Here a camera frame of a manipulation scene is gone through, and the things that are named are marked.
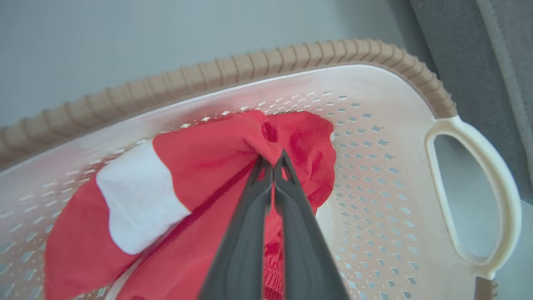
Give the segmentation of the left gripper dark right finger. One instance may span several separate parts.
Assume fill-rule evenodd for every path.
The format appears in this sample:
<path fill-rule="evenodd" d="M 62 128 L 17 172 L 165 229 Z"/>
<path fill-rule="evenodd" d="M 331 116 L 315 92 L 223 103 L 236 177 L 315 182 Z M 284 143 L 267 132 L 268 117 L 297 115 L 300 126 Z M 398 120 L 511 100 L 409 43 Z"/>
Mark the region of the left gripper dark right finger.
<path fill-rule="evenodd" d="M 274 167 L 274 205 L 282 219 L 284 298 L 350 297 L 286 151 Z"/>

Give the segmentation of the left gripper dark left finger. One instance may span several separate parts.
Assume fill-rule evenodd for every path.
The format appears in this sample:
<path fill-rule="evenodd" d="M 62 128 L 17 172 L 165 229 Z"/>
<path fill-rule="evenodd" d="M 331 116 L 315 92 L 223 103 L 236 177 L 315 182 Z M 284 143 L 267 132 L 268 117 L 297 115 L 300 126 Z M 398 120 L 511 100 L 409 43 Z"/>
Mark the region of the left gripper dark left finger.
<path fill-rule="evenodd" d="M 206 275 L 201 300 L 263 297 L 264 227 L 273 183 L 272 165 L 259 156 Z"/>

